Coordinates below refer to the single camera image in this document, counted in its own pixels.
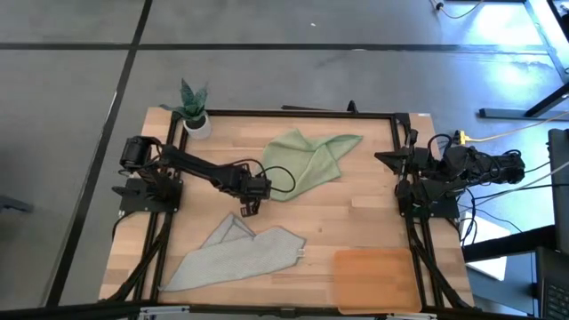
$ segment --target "towel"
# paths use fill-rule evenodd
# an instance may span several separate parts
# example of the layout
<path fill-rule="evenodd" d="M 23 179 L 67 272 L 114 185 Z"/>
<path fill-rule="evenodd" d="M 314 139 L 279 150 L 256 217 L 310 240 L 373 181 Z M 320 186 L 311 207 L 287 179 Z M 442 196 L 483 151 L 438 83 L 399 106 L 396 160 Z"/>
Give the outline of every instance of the towel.
<path fill-rule="evenodd" d="M 280 227 L 255 235 L 231 213 L 200 249 L 184 257 L 170 283 L 160 290 L 182 291 L 289 268 L 297 263 L 305 243 Z"/>
<path fill-rule="evenodd" d="M 280 165 L 288 169 L 296 180 L 296 188 L 289 193 L 272 190 L 271 199 L 288 201 L 340 177 L 338 160 L 361 140 L 362 136 L 354 134 L 306 138 L 298 129 L 274 138 L 263 150 L 261 162 L 265 168 Z M 273 188 L 288 190 L 293 187 L 291 177 L 284 170 L 269 170 L 267 176 Z"/>

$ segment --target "green cloth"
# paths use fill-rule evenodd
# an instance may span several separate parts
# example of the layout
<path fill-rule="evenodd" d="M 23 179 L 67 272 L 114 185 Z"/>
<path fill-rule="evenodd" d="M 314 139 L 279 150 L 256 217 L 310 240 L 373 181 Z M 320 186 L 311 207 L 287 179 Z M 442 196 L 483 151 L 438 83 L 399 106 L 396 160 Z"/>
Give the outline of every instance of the green cloth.
<path fill-rule="evenodd" d="M 298 129 L 274 138 L 263 150 L 265 168 L 280 165 L 296 179 L 296 188 L 290 193 L 272 190 L 271 199 L 288 201 L 304 191 L 341 176 L 338 160 L 355 147 L 362 136 L 342 134 L 323 138 L 305 138 Z M 293 181 L 284 170 L 267 171 L 273 188 L 288 190 Z"/>

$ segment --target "green leaves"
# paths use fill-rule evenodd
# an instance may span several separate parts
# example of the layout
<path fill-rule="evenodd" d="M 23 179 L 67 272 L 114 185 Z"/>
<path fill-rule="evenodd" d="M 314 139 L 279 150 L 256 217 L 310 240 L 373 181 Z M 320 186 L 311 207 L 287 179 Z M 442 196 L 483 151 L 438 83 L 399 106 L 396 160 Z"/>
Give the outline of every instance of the green leaves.
<path fill-rule="evenodd" d="M 188 83 L 182 78 L 180 88 L 182 107 L 169 107 L 161 104 L 160 108 L 172 112 L 178 112 L 183 118 L 197 120 L 205 113 L 205 101 L 207 100 L 207 86 L 198 90 L 196 94 L 192 92 Z"/>

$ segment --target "wooden table surface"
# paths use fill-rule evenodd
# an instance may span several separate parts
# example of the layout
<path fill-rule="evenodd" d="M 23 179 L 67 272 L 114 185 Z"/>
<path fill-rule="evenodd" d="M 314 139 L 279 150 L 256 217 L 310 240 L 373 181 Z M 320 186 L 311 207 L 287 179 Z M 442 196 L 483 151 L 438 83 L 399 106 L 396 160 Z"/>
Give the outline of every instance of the wooden table surface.
<path fill-rule="evenodd" d="M 434 135 L 430 116 L 410 116 L 412 128 L 419 131 L 417 146 L 426 146 L 427 140 Z M 363 135 L 364 138 L 339 161 L 340 178 L 311 189 L 289 202 L 264 202 L 258 215 L 244 219 L 245 224 L 256 233 L 282 226 L 306 238 L 305 257 L 295 267 L 183 292 L 161 292 L 160 301 L 334 307 L 332 260 L 336 251 L 349 248 L 408 248 L 404 220 L 399 216 L 393 191 L 397 177 L 373 157 L 374 152 L 393 150 L 389 121 L 264 116 L 212 116 L 211 120 L 212 136 L 207 140 L 189 140 L 186 152 L 216 164 L 245 157 L 261 159 L 263 148 L 272 139 L 293 128 L 298 128 L 308 137 L 350 133 Z M 170 113 L 160 108 L 150 108 L 142 135 L 156 136 L 165 141 L 169 122 Z M 237 199 L 220 193 L 208 181 L 188 174 L 182 174 L 182 178 L 185 183 L 182 204 L 174 215 L 162 284 L 169 282 L 183 257 L 197 249 L 229 212 L 238 214 L 241 207 Z M 101 298 L 114 293 L 139 262 L 147 225 L 147 213 L 136 213 L 120 223 L 100 288 Z M 431 220 L 430 226 L 438 266 L 451 286 L 472 304 L 456 230 L 442 219 Z M 144 297 L 148 297 L 153 270 L 151 266 Z M 423 277 L 428 302 L 432 305 L 429 273 L 424 266 Z"/>

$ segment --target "white pot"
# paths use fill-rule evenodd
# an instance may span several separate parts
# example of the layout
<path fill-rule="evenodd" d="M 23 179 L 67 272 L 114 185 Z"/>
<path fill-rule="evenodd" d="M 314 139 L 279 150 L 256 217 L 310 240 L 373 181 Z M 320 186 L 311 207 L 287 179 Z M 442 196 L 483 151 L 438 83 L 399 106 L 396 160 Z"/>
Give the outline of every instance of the white pot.
<path fill-rule="evenodd" d="M 188 135 L 191 139 L 201 140 L 206 139 L 207 137 L 212 134 L 212 123 L 210 122 L 210 117 L 205 114 L 205 123 L 200 128 L 197 129 L 190 129 L 184 120 L 184 128 L 188 132 Z"/>

